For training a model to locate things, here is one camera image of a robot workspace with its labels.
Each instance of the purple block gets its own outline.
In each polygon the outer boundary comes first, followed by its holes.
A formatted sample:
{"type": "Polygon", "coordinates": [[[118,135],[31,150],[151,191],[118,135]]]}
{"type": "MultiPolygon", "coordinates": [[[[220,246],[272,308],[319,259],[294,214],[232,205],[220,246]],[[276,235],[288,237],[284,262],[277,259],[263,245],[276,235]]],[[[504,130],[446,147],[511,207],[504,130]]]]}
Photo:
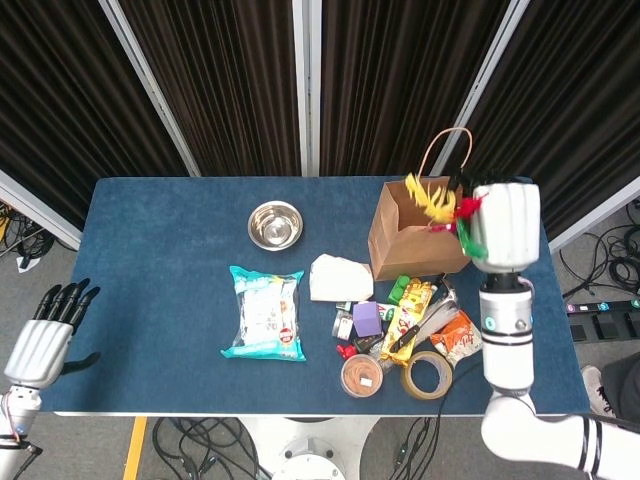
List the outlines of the purple block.
{"type": "Polygon", "coordinates": [[[382,320],[376,302],[357,303],[353,306],[353,325],[359,337],[382,333],[382,320]]]}

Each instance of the white cloth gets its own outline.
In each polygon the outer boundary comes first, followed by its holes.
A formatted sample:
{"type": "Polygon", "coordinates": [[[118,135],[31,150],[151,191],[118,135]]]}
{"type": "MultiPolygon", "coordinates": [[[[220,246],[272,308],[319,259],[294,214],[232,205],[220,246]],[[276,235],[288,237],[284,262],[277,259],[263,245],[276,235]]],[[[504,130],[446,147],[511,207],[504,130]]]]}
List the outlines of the white cloth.
{"type": "Polygon", "coordinates": [[[373,295],[369,265],[322,254],[311,264],[311,300],[320,302],[360,302],[373,295]]]}

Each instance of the table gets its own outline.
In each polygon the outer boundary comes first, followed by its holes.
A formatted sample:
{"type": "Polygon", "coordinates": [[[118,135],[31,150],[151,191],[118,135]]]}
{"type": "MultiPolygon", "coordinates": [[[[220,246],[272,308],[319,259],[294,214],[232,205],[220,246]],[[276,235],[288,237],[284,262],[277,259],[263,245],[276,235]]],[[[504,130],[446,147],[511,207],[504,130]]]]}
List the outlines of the table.
{"type": "MultiPolygon", "coordinates": [[[[322,253],[369,262],[367,236],[385,177],[112,178],[98,182],[73,280],[102,288],[74,338],[70,360],[100,351],[89,370],[43,392],[43,409],[66,414],[158,416],[434,415],[438,401],[404,393],[399,369],[367,399],[340,386],[342,359],[331,327],[335,306],[311,302],[308,270],[322,253]],[[247,219],[259,204],[296,206],[304,232],[293,247],[266,252],[251,242],[247,219]],[[238,308],[229,265],[267,273],[304,269],[299,324],[305,363],[228,360],[238,308]]],[[[533,307],[541,414],[588,411],[544,230],[540,260],[527,276],[533,307]]],[[[473,265],[450,276],[477,323],[483,275],[473,265]]],[[[391,282],[376,283],[384,299],[391,282]]],[[[481,360],[458,364],[456,376],[481,360]]],[[[482,369],[451,390],[445,415],[481,415],[491,389],[482,369]]]]}

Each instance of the shoe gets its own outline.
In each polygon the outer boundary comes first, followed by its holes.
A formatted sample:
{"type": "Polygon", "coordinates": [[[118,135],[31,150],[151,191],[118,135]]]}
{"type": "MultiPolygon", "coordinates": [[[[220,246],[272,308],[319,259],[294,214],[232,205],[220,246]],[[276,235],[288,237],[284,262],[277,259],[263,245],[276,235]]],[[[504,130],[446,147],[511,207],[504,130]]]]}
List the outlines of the shoe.
{"type": "Polygon", "coordinates": [[[616,418],[615,413],[611,409],[607,395],[604,393],[604,386],[602,385],[602,373],[593,365],[586,365],[582,369],[582,379],[584,380],[584,386],[587,389],[587,395],[589,396],[589,405],[591,411],[596,415],[602,415],[603,417],[616,418]]]}

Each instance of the label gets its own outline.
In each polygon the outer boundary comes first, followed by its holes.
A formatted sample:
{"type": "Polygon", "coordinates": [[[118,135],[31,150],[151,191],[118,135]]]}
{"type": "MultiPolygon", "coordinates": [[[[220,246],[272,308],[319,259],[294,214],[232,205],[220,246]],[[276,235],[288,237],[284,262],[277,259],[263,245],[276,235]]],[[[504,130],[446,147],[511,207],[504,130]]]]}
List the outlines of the label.
{"type": "Polygon", "coordinates": [[[280,330],[280,341],[285,345],[288,345],[293,341],[293,332],[290,328],[285,327],[280,330]]]}

